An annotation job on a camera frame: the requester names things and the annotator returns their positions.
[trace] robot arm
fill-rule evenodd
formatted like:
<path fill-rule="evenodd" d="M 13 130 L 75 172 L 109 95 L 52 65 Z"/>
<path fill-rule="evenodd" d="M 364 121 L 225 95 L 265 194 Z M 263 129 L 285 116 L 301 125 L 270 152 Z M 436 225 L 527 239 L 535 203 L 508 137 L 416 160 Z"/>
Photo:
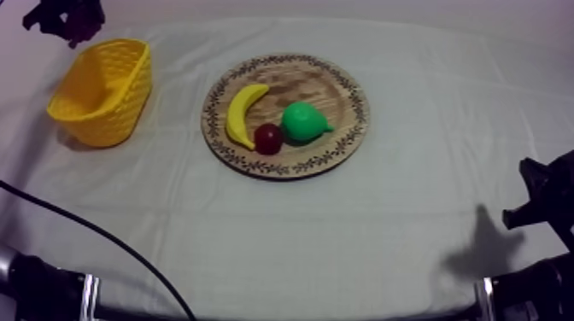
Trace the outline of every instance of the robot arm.
<path fill-rule="evenodd" d="M 106 17 L 100 0 L 41 0 L 22 20 L 27 29 L 40 25 L 42 33 L 53 34 L 68 41 L 70 48 L 88 41 L 102 29 Z"/>

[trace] black cable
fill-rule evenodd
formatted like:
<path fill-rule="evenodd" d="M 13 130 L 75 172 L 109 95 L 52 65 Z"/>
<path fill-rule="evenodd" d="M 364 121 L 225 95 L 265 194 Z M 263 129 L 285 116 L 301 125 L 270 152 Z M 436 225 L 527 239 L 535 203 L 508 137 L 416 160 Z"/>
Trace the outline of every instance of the black cable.
<path fill-rule="evenodd" d="M 20 198 L 23 198 L 26 201 L 29 201 L 31 203 L 34 203 L 36 205 L 38 205 L 39 207 L 43 207 L 45 209 L 48 209 L 56 214 L 59 214 L 63 217 L 65 217 L 66 219 L 71 219 L 72 221 L 83 225 L 85 227 L 87 227 L 88 229 L 95 231 L 97 234 L 109 239 L 109 241 L 113 242 L 114 244 L 116 244 L 117 246 L 119 246 L 120 248 L 123 248 L 127 253 L 129 253 L 131 256 L 133 256 L 136 260 L 138 260 L 141 264 L 143 264 L 145 267 L 148 268 L 148 270 L 150 270 L 162 283 L 163 285 L 166 286 L 167 290 L 173 295 L 173 297 L 175 298 L 175 300 L 181 305 L 181 307 L 184 309 L 185 314 L 187 315 L 187 318 L 190 321 L 195 321 L 196 317 L 193 315 L 193 312 L 191 311 L 190 307 L 187 305 L 187 303 L 185 303 L 185 300 L 183 297 L 181 297 L 181 295 L 179 294 L 179 292 L 173 287 L 173 285 L 167 280 L 166 277 L 163 276 L 163 274 L 161 274 L 160 271 L 158 271 L 149 261 L 147 261 L 140 253 L 136 252 L 136 250 L 134 250 L 133 248 L 131 248 L 129 245 L 125 244 L 123 241 L 121 241 L 119 238 L 117 238 L 116 236 L 112 235 L 111 233 L 109 233 L 108 231 L 104 230 L 103 228 L 93 224 L 90 221 L 87 221 L 85 219 L 82 219 L 80 216 L 75 215 L 73 213 L 70 213 L 68 211 L 66 211 L 63 208 L 57 207 L 56 205 L 50 204 L 47 201 L 43 201 L 40 200 L 39 198 L 35 197 L 35 196 L 31 196 L 30 194 L 22 191 L 22 190 L 18 190 L 16 189 L 14 186 L 7 184 L 6 182 L 0 180 L 0 188 L 8 191 L 9 193 L 18 196 Z"/>

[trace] yellow banana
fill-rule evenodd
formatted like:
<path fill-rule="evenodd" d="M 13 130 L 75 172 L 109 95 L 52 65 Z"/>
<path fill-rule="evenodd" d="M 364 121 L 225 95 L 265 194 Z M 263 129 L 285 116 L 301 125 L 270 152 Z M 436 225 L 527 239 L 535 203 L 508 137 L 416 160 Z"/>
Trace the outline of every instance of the yellow banana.
<path fill-rule="evenodd" d="M 268 91 L 269 86 L 262 84 L 243 87 L 235 97 L 233 97 L 229 109 L 227 109 L 227 123 L 225 125 L 227 135 L 229 135 L 229 138 L 233 141 L 241 143 L 249 150 L 253 150 L 255 144 L 251 142 L 247 136 L 245 114 L 247 113 L 247 109 Z"/>

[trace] red apple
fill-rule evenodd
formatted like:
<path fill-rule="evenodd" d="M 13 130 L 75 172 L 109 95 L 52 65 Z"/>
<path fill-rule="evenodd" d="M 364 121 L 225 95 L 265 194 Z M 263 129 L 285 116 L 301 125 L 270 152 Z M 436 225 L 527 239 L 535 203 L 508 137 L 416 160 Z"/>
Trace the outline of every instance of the red apple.
<path fill-rule="evenodd" d="M 255 130 L 255 150 L 263 155 L 275 155 L 281 150 L 283 132 L 274 124 L 263 124 Z"/>

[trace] wrinkled cloth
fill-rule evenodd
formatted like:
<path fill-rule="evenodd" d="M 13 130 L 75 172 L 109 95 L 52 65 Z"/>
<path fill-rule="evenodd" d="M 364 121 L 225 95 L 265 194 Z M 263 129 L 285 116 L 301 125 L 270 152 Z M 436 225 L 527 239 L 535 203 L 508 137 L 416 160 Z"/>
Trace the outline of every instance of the wrinkled cloth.
<path fill-rule="evenodd" d="M 543 47 L 357 20 L 229 19 L 122 29 L 152 52 L 154 88 L 132 137 L 88 149 L 44 108 L 63 55 L 4 150 L 3 177 L 114 233 L 154 262 L 199 316 L 382 318 L 473 302 L 472 282 L 562 254 L 546 225 L 506 231 L 528 200 L 518 162 L 574 146 L 574 59 Z M 317 55 L 366 93 L 356 153 L 316 178 L 271 183 L 221 164 L 202 104 L 255 55 Z M 0 127 L 10 124 L 6 106 Z M 102 302 L 180 313 L 113 244 L 0 195 L 0 235 L 26 253 L 104 278 Z"/>

